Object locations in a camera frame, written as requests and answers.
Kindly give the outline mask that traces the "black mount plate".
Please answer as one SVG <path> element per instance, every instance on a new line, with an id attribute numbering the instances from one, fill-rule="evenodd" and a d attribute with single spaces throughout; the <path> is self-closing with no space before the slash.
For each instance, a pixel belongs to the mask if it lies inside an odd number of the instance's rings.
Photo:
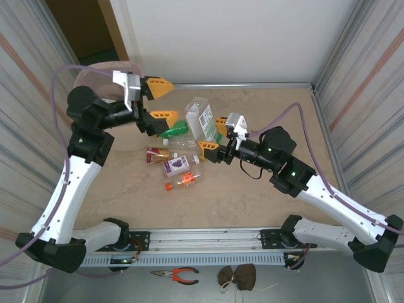
<path id="1" fill-rule="evenodd" d="M 143 252 L 148 251 L 150 246 L 149 231 L 130 231 L 129 242 L 124 248 L 117 248 L 115 245 L 108 245 L 100 248 L 97 252 Z"/>
<path id="2" fill-rule="evenodd" d="M 281 228 L 262 229 L 256 236 L 263 249 L 303 249 L 305 245 L 297 240 L 288 241 L 281 233 Z"/>

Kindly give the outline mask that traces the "orange label bottle orange cap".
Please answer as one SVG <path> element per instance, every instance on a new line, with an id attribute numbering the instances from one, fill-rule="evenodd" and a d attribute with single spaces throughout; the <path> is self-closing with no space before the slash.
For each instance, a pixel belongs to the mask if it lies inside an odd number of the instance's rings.
<path id="1" fill-rule="evenodd" d="M 198 170 L 189 170 L 175 175 L 165 183 L 165 190 L 169 192 L 178 189 L 187 189 L 188 187 L 192 187 L 196 183 L 199 183 L 202 176 L 203 173 Z"/>

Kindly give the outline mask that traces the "aluminium back frame rail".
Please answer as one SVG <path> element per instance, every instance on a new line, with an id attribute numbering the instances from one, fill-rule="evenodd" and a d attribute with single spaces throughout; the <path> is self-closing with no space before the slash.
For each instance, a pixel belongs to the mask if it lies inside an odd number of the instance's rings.
<path id="1" fill-rule="evenodd" d="M 313 90 L 311 83 L 305 82 L 262 82 L 262 83 L 181 83 L 174 84 L 174 90 L 212 89 L 272 89 L 296 88 Z"/>

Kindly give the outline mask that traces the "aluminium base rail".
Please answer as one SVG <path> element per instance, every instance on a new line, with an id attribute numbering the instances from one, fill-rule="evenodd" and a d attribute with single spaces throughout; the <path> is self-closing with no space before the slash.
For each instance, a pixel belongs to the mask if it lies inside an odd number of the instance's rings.
<path id="1" fill-rule="evenodd" d="M 363 237 L 354 235 L 347 228 L 337 225 L 326 225 L 303 218 L 294 227 L 280 227 L 281 233 L 288 241 L 297 240 L 305 247 L 331 248 L 345 253 L 377 243 L 381 240 L 381 231 L 372 228 L 371 233 Z M 149 252 L 162 251 L 169 253 L 186 253 L 196 251 L 248 251 L 261 250 L 261 242 L 256 236 L 266 228 L 251 229 L 154 229 L 130 230 L 149 231 Z M 88 230 L 75 230 L 74 240 L 83 240 L 92 253 L 110 244 L 124 248 L 129 242 L 129 232 L 123 240 L 114 240 L 112 233 L 106 228 L 94 227 Z"/>

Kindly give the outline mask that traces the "black right mount plate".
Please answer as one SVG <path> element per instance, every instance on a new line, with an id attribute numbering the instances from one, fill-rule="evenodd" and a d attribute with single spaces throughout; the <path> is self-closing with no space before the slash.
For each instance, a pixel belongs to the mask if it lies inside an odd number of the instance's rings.
<path id="1" fill-rule="evenodd" d="M 305 245 L 297 240 L 288 241 L 281 233 L 281 228 L 262 229 L 256 236 L 263 249 L 303 249 Z"/>

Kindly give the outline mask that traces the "red gold label bottle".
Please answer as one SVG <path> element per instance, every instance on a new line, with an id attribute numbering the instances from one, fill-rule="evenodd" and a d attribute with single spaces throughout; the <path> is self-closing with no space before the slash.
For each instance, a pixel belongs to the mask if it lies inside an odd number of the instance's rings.
<path id="1" fill-rule="evenodd" d="M 147 148 L 146 163 L 164 163 L 173 158 L 177 158 L 179 154 L 168 148 Z"/>

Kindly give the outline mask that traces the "aluminium side frame rail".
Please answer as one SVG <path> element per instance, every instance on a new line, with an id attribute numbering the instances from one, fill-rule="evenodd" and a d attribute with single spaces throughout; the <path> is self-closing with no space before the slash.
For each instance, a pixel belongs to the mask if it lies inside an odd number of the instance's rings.
<path id="1" fill-rule="evenodd" d="M 324 112 L 321 108 L 320 99 L 318 97 L 315 89 L 312 89 L 311 98 L 314 104 L 314 108 L 316 110 L 316 114 L 318 116 L 320 128 L 325 140 L 325 144 L 328 150 L 328 154 L 330 156 L 331 164 L 333 166 L 333 170 L 335 173 L 336 181 L 339 186 L 339 190 L 343 192 L 345 195 L 350 196 L 350 190 L 348 188 L 348 184 L 345 180 L 345 176 L 343 175 L 342 165 L 338 159 L 338 155 L 336 153 L 335 146 L 333 144 L 333 140 L 331 138 L 331 132 L 327 125 Z"/>

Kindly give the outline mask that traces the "brown wooden door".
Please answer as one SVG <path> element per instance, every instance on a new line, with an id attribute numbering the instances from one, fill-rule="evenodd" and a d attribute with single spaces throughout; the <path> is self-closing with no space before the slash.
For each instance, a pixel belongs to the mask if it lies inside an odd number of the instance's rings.
<path id="1" fill-rule="evenodd" d="M 129 59 L 110 0 L 45 0 L 82 65 Z"/>

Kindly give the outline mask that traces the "orange handled pliers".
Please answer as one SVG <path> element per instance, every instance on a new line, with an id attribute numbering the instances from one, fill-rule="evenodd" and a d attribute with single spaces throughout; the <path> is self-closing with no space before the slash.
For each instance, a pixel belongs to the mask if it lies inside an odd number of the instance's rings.
<path id="1" fill-rule="evenodd" d="M 195 285 L 195 284 L 199 283 L 199 280 L 185 280 L 178 276 L 178 274 L 184 273 L 184 272 L 191 272 L 191 273 L 195 273 L 195 274 L 199 273 L 199 271 L 196 268 L 182 267 L 182 268 L 175 268 L 170 271 L 155 270 L 155 271 L 151 271 L 151 274 L 156 275 L 156 276 L 171 278 L 172 281 L 175 281 L 175 282 L 183 284 L 183 285 Z"/>

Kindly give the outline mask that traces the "purple grape label bottle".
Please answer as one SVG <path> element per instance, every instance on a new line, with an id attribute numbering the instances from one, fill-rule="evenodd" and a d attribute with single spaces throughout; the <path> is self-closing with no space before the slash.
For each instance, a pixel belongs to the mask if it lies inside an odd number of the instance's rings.
<path id="1" fill-rule="evenodd" d="M 191 170 L 191 168 L 200 163 L 197 155 L 183 155 L 173 158 L 163 163 L 163 174 L 165 177 L 173 177 Z"/>

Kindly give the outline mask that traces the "clear bottle white cap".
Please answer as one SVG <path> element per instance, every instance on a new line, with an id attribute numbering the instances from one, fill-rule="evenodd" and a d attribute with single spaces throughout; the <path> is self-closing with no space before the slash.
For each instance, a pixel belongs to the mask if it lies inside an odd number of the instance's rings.
<path id="1" fill-rule="evenodd" d="M 198 151 L 198 143 L 185 137 L 181 138 L 165 138 L 162 140 L 163 146 L 168 146 L 173 150 Z"/>

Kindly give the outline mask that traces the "black left mount plate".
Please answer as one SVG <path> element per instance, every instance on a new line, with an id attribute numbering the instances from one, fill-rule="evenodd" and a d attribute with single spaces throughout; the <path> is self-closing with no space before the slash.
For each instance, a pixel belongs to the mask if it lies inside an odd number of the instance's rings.
<path id="1" fill-rule="evenodd" d="M 129 242 L 124 248 L 117 248 L 115 245 L 108 245 L 100 248 L 97 252 L 143 252 L 148 251 L 150 246 L 149 231 L 130 231 Z"/>

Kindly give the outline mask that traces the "green bottle yellow cap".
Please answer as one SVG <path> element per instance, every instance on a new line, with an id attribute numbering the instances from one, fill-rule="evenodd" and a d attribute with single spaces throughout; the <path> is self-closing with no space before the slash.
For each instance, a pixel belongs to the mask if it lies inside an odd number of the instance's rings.
<path id="1" fill-rule="evenodd" d="M 185 120 L 181 120 L 176 122 L 172 128 L 160 134 L 160 138 L 169 139 L 173 136 L 180 136 L 183 134 L 187 134 L 189 132 L 189 128 L 187 122 Z"/>

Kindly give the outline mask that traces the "white green label square bottle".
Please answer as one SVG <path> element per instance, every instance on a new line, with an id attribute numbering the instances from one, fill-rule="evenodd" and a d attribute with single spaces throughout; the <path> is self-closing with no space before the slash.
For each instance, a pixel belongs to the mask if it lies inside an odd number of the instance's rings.
<path id="1" fill-rule="evenodd" d="M 193 98 L 185 108 L 185 118 L 196 141 L 217 141 L 218 131 L 208 99 Z"/>

